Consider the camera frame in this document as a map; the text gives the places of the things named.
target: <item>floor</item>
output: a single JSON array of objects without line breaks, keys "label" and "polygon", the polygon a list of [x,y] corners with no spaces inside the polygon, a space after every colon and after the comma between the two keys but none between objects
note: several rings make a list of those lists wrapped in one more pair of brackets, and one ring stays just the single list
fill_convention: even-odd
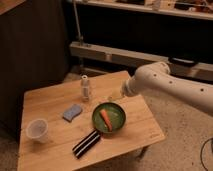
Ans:
[{"label": "floor", "polygon": [[[65,81],[77,80],[68,74]],[[101,162],[81,171],[203,171],[200,150],[205,140],[213,137],[213,118],[187,104],[154,90],[142,92],[149,108],[163,129],[166,140],[151,145],[142,159],[140,150]],[[17,168],[18,144],[0,129],[0,171]],[[203,161],[213,171],[210,143],[203,151]]]}]

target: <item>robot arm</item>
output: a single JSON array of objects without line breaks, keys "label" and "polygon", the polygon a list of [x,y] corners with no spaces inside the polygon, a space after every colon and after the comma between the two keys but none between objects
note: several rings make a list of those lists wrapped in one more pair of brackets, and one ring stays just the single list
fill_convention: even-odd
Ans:
[{"label": "robot arm", "polygon": [[170,69],[164,62],[141,66],[133,77],[124,82],[122,93],[135,96],[143,88],[164,91],[213,116],[212,85],[175,78],[169,74]]}]

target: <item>small bottle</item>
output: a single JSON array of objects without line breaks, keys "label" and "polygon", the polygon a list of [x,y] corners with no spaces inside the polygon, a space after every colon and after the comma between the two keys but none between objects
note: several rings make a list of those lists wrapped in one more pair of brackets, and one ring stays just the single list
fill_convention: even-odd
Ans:
[{"label": "small bottle", "polygon": [[91,87],[90,81],[87,75],[83,75],[81,77],[81,91],[82,91],[82,98],[83,101],[87,102],[91,99]]}]

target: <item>bowl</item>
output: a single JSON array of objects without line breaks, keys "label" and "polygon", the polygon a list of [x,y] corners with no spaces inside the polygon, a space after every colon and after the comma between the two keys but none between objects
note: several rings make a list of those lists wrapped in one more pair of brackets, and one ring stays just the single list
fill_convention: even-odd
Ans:
[{"label": "bowl", "polygon": [[[105,121],[103,120],[100,111],[105,109],[112,125],[112,131],[108,130]],[[101,133],[114,133],[120,130],[126,121],[126,114],[121,106],[116,103],[106,102],[98,105],[92,115],[94,127]]]}]

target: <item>carrot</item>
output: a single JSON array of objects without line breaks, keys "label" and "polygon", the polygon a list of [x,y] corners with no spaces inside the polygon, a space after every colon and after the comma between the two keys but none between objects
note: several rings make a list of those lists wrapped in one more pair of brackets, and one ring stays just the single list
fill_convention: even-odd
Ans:
[{"label": "carrot", "polygon": [[100,111],[100,113],[101,113],[101,116],[102,116],[104,122],[106,123],[106,125],[107,125],[109,131],[112,131],[112,124],[111,124],[111,122],[110,122],[110,119],[109,119],[109,116],[108,116],[108,114],[107,114],[107,111],[106,111],[105,109],[102,109],[102,110]]}]

